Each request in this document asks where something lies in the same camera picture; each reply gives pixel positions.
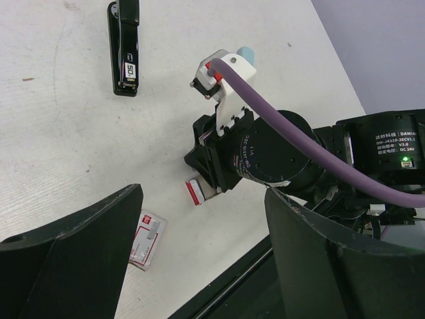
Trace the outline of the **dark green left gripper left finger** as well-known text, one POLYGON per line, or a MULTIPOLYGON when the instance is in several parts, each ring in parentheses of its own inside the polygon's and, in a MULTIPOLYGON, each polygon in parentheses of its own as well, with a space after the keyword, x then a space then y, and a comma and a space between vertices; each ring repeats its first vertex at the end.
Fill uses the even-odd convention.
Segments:
POLYGON ((1 241, 1 317, 113 318, 142 202, 131 184, 1 241))

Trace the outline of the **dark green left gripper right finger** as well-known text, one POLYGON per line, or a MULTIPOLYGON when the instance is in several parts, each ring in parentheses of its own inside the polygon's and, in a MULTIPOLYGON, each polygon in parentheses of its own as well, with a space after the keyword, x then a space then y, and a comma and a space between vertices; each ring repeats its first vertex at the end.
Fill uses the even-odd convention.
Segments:
POLYGON ((264 199, 288 318, 423 318, 424 252, 356 233, 283 193, 264 199))

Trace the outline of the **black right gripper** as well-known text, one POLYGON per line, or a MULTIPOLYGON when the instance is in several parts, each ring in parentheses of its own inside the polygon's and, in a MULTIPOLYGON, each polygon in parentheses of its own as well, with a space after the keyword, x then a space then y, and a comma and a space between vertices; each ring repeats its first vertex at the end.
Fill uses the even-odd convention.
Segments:
POLYGON ((193 123, 195 146, 184 156, 185 163, 213 189, 223 193, 233 189, 242 179, 233 166, 234 156, 239 154, 241 141, 253 123, 254 113, 245 109, 244 116, 220 137, 216 116, 201 116, 193 123))

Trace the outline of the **red white staple box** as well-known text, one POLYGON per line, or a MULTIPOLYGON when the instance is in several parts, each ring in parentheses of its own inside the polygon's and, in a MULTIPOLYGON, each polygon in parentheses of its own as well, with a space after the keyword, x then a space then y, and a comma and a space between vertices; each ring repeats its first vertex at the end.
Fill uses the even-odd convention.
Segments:
POLYGON ((145 209, 141 210, 129 256, 130 264, 143 271, 149 268, 166 226, 165 219, 145 209))

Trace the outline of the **light blue white stapler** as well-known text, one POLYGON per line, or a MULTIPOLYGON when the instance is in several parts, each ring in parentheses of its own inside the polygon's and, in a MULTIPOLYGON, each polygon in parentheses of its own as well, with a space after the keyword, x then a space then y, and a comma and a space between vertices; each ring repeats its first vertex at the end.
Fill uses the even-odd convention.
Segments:
POLYGON ((250 47, 240 47, 236 53, 254 66, 255 54, 250 47))

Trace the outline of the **black stapler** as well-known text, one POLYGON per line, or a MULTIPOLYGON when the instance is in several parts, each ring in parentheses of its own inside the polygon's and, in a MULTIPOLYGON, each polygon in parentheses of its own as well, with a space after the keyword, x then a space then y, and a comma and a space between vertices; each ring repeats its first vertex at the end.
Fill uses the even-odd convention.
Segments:
POLYGON ((134 97, 139 86, 139 1, 112 1, 107 16, 114 94, 134 97))

